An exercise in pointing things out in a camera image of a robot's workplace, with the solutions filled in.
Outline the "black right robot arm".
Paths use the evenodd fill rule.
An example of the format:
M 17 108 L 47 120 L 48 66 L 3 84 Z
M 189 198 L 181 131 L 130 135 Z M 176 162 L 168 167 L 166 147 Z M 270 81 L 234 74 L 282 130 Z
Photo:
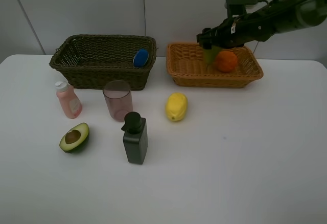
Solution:
M 197 35 L 205 50 L 265 42 L 275 34 L 315 27 L 326 20 L 326 0 L 225 0 L 225 5 L 227 18 Z

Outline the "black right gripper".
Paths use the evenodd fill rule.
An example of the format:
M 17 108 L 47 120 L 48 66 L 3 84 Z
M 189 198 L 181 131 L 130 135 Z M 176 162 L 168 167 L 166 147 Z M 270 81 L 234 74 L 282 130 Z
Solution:
M 236 34 L 235 19 L 227 18 L 217 27 L 204 28 L 202 33 L 196 36 L 197 43 L 203 49 L 212 49 L 212 46 L 223 49 L 243 47 L 245 42 Z

